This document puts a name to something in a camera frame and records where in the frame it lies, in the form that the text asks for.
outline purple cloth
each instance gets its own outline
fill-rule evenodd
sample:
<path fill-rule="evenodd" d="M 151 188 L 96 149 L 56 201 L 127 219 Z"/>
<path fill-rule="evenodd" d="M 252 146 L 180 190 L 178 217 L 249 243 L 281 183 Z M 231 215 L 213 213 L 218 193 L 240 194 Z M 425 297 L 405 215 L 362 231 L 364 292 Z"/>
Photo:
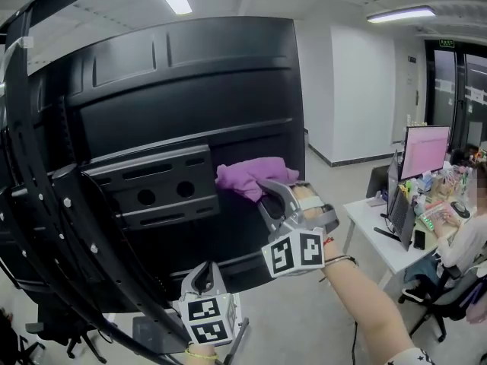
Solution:
<path fill-rule="evenodd" d="M 299 177 L 299 172 L 288 169 L 280 157 L 256 158 L 229 167 L 220 165 L 216 174 L 215 183 L 218 188 L 232 189 L 253 202 L 258 202 L 263 195 L 257 180 L 273 179 L 281 183 L 294 183 Z"/>

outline hand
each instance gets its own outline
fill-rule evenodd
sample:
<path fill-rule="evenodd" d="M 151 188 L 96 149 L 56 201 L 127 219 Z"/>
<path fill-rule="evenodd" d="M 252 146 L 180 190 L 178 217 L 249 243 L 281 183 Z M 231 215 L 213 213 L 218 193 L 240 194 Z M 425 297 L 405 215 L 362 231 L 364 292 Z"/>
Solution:
<path fill-rule="evenodd" d="M 443 234 L 443 221 L 440 218 L 434 217 L 431 219 L 434 226 L 434 234 L 437 238 L 441 238 Z"/>
<path fill-rule="evenodd" d="M 454 217 L 449 211 L 442 211 L 441 212 L 443 220 L 452 226 L 460 227 L 461 222 L 457 217 Z"/>

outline pink screen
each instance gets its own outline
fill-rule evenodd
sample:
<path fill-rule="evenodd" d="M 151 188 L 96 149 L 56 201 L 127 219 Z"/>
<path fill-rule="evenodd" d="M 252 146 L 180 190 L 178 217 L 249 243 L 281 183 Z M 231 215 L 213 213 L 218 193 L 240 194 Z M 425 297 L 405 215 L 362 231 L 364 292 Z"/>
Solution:
<path fill-rule="evenodd" d="M 401 179 L 441 169 L 447 152 L 449 132 L 448 127 L 410 128 Z"/>

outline white desk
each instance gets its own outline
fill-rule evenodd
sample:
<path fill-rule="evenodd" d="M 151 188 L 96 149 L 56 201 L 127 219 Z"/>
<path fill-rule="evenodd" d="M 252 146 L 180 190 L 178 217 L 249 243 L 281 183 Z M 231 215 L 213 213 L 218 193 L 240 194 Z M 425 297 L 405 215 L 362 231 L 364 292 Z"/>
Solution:
<path fill-rule="evenodd" d="M 355 226 L 358 227 L 387 265 L 387 271 L 379 282 L 379 287 L 384 289 L 393 275 L 397 275 L 400 271 L 403 271 L 435 250 L 438 242 L 436 236 L 427 230 L 426 226 L 420 220 L 416 220 L 415 230 L 426 233 L 425 250 L 415 249 L 411 245 L 409 250 L 406 251 L 401 242 L 374 231 L 374 227 L 389 231 L 384 218 L 380 216 L 381 212 L 385 212 L 386 206 L 371 207 L 367 204 L 368 200 L 370 199 L 360 200 L 343 206 L 351 221 L 343 252 L 345 254 L 348 252 Z M 475 211 L 471 210 L 470 212 L 472 214 L 470 217 L 472 217 Z M 444 230 L 445 236 L 451 236 L 457 232 L 456 227 L 446 224 L 444 225 Z"/>

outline exit sign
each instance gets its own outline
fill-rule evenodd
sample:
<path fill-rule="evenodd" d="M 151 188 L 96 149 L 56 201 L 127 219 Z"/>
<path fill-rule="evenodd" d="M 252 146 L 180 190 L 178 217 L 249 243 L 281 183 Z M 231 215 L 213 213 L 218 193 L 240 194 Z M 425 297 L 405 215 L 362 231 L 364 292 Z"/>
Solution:
<path fill-rule="evenodd" d="M 453 40 L 440 40 L 441 47 L 455 47 L 455 42 Z"/>

